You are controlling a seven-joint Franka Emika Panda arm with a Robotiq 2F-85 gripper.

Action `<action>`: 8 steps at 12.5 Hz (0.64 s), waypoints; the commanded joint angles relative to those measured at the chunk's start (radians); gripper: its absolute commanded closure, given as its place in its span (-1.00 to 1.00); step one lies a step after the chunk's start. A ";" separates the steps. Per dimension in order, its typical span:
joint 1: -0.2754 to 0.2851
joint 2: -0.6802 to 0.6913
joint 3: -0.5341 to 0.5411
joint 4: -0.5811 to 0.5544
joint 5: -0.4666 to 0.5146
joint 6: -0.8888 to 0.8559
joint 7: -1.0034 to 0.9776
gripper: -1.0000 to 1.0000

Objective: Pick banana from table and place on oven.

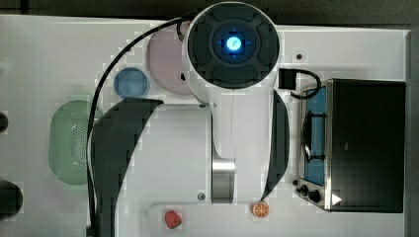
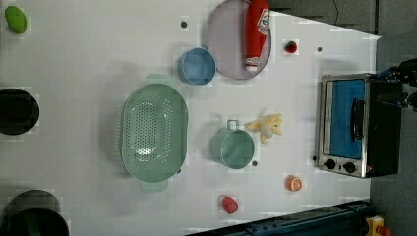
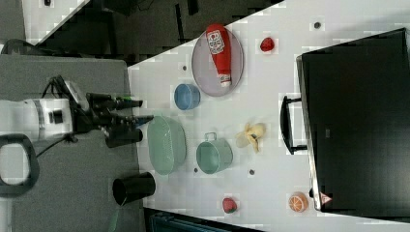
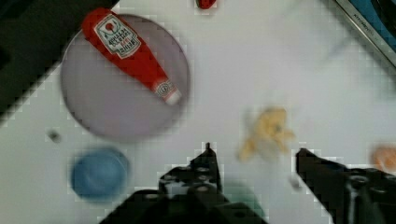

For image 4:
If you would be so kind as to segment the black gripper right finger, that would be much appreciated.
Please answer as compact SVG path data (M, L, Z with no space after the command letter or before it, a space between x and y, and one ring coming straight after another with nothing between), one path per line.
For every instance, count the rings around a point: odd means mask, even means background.
M375 168L348 168L306 148L296 153L296 173L333 224L396 224L394 175Z

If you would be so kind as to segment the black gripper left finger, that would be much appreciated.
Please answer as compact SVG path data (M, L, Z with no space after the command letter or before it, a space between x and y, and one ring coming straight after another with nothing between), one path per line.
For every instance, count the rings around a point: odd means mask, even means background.
M191 187L201 185L222 190L217 154L209 143L188 165L174 167L162 175L159 179L159 192L172 199L177 195L186 195Z

